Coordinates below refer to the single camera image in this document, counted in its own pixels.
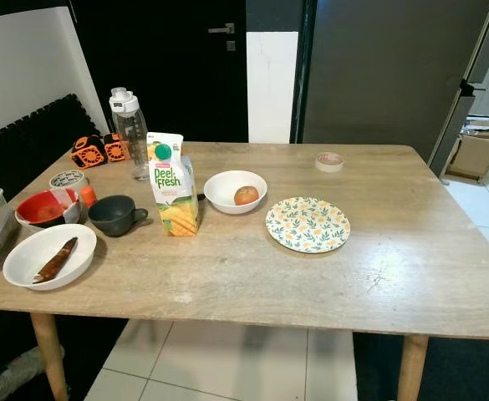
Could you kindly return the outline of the small orange cup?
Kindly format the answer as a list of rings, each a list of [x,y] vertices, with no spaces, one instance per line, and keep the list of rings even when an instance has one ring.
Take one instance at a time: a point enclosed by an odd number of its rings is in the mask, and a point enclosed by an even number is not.
[[[98,196],[95,194],[94,188],[92,188],[90,185],[81,187],[79,190],[79,195],[81,201],[83,201],[83,203],[85,203],[89,209],[96,201],[98,201]]]

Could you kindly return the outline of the black door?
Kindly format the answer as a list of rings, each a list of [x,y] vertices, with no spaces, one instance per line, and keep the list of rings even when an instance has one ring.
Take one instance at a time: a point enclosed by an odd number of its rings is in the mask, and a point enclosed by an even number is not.
[[[68,0],[106,117],[110,90],[140,100],[149,130],[247,141],[245,0]],[[234,34],[207,29],[234,23]]]

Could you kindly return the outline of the brown sweet potato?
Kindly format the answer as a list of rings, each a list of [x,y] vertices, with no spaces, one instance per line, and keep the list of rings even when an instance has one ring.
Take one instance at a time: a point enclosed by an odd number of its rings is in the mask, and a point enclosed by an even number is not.
[[[53,256],[52,259],[41,268],[41,271],[34,276],[33,283],[39,284],[50,282],[50,280],[56,278],[61,271],[61,268],[67,263],[69,256],[71,256],[73,249],[77,245],[77,241],[79,241],[79,238],[73,237],[71,240],[68,240],[67,243],[64,243],[60,251],[57,252],[57,255]]]

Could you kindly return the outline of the black foam wall panel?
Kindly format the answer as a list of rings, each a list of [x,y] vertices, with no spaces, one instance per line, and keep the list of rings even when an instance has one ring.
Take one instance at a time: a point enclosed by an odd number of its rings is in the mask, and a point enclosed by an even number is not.
[[[0,129],[0,190],[11,200],[56,163],[74,141],[98,133],[72,93]]]

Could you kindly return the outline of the orange black small device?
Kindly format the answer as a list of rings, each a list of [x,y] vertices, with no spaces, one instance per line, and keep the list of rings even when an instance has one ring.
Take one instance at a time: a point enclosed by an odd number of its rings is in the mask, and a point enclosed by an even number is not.
[[[88,169],[96,165],[105,165],[108,161],[105,145],[99,134],[78,138],[69,153],[69,158],[79,169]]]
[[[107,160],[111,161],[111,163],[130,159],[130,151],[127,150],[127,141],[122,139],[122,136],[119,134],[113,131],[113,133],[103,136],[102,142]]]

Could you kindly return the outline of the printed open cardboard box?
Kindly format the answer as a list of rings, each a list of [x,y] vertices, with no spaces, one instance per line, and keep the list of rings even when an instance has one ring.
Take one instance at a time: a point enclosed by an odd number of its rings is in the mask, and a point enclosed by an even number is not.
[[[489,172],[489,138],[461,135],[448,158],[447,175],[480,180]]]

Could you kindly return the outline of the wooden dining table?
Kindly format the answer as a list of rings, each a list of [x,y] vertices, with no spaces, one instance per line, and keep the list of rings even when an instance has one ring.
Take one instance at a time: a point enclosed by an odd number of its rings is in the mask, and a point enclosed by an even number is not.
[[[339,172],[314,157],[344,157]],[[228,170],[267,181],[255,211],[202,203],[197,236],[159,221],[100,237],[76,282],[30,291],[0,275],[0,310],[405,335],[400,400],[415,400],[428,337],[489,339],[489,243],[405,145],[187,142],[198,182]],[[346,213],[350,236],[329,253],[279,245],[264,219],[276,202],[313,197]]]

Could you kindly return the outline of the grey steel fridge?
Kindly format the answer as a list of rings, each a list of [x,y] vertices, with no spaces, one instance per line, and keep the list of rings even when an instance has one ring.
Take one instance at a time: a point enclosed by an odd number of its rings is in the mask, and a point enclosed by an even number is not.
[[[407,145],[443,175],[489,69],[489,0],[305,0],[295,144]]]

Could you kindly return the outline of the grey duct tape roll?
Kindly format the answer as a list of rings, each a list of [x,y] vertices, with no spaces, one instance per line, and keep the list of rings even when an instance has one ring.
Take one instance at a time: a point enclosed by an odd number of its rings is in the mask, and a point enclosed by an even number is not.
[[[73,190],[79,192],[86,186],[89,186],[89,180],[81,170],[66,170],[53,176],[48,181],[52,190]]]

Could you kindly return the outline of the mango juice carton green cap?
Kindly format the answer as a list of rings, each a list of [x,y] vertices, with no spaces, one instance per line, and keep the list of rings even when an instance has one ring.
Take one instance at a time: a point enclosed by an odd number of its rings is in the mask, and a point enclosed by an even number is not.
[[[148,171],[161,225],[168,236],[195,236],[199,207],[191,161],[181,153],[181,135],[149,131]]]

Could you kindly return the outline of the beige tape roll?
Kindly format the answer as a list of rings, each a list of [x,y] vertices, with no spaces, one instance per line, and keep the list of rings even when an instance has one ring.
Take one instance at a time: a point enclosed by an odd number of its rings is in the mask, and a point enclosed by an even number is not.
[[[344,167],[344,157],[334,152],[322,152],[314,157],[314,168],[322,172],[339,172]]]

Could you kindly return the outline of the dark grey mug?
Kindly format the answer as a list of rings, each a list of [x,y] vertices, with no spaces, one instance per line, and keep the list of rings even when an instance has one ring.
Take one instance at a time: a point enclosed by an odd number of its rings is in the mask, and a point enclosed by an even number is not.
[[[133,226],[147,221],[148,215],[148,210],[137,209],[127,195],[104,197],[87,209],[88,221],[109,237],[125,236]]]

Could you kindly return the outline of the red bowl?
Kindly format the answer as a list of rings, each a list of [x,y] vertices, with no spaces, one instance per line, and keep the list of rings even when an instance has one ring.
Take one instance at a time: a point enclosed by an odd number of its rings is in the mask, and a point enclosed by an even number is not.
[[[77,224],[83,204],[73,190],[43,190],[23,200],[14,211],[14,217],[23,226],[40,230],[63,224]]]

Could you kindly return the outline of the clear water bottle white lid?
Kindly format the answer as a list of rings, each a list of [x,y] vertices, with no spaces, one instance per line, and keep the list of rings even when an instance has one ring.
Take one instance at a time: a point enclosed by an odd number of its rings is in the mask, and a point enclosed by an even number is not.
[[[140,110],[140,100],[125,87],[111,89],[108,99],[114,112],[115,133],[127,145],[127,153],[133,160],[132,177],[138,182],[149,179],[147,134],[148,127]]]

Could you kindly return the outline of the reddish apple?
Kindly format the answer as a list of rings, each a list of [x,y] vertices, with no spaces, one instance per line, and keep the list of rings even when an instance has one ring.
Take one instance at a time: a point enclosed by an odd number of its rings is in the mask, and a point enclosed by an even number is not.
[[[236,206],[244,206],[257,201],[260,198],[260,191],[252,185],[242,186],[237,188],[233,194],[233,202]]]

